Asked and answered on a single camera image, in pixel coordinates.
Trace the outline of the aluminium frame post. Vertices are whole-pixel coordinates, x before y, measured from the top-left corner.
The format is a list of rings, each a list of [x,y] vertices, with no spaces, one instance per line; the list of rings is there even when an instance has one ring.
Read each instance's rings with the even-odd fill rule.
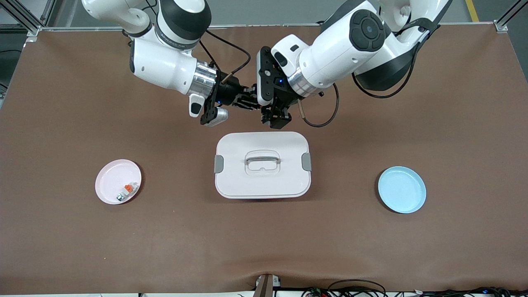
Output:
[[[507,11],[499,18],[493,21],[496,32],[505,33],[509,29],[507,27],[508,23],[516,16],[523,8],[528,6],[528,0],[516,0],[513,5],[511,5]]]
[[[0,0],[0,29],[25,29],[36,35],[47,26],[57,0]]]

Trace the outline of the pink plate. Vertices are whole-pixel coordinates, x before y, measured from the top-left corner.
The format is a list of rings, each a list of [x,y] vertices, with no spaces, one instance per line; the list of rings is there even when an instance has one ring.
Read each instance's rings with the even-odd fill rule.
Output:
[[[139,192],[142,178],[142,173],[136,163],[126,159],[113,160],[98,173],[95,180],[95,192],[104,203],[110,205],[123,204],[130,201]],[[131,182],[139,184],[137,192],[124,202],[117,201],[116,195],[119,190]]]

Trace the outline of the brown table mat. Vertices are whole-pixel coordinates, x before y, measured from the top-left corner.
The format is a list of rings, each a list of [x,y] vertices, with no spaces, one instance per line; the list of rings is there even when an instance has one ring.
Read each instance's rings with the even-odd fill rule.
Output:
[[[350,78],[325,128],[298,109],[312,183],[294,199],[216,190],[229,133],[268,131],[233,108],[204,127],[187,97],[135,77],[121,32],[41,32],[0,109],[0,295],[246,291],[371,280],[391,291],[528,289],[528,83],[492,24],[443,25],[407,86],[373,99]],[[136,163],[138,193],[95,192],[113,160]],[[425,204],[381,201],[390,167],[418,173]]]

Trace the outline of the white lidded storage box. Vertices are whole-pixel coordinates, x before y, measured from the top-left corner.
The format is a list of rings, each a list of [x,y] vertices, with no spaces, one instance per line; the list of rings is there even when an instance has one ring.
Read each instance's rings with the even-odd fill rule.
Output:
[[[215,186],[228,199],[300,197],[311,172],[309,143],[300,133],[231,133],[217,143]]]

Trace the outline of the grey orange switch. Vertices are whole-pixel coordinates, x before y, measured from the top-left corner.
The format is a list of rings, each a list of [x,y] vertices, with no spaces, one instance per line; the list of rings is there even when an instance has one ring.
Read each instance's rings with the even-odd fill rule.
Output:
[[[130,184],[124,185],[116,195],[116,200],[124,202],[125,200],[132,197],[138,190],[139,184],[137,182],[131,182]]]

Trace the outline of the metal clamp bracket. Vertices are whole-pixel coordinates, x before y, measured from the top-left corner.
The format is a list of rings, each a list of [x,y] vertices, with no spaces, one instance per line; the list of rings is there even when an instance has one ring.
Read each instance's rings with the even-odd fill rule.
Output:
[[[257,278],[256,285],[252,297],[278,297],[281,280],[277,275],[263,274]]]

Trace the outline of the light blue plate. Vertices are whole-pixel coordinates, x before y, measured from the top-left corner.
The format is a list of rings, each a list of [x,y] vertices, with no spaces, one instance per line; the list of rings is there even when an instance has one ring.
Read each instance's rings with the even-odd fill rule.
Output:
[[[408,167],[390,167],[378,178],[381,201],[399,214],[411,214],[423,207],[427,190],[420,175]]]

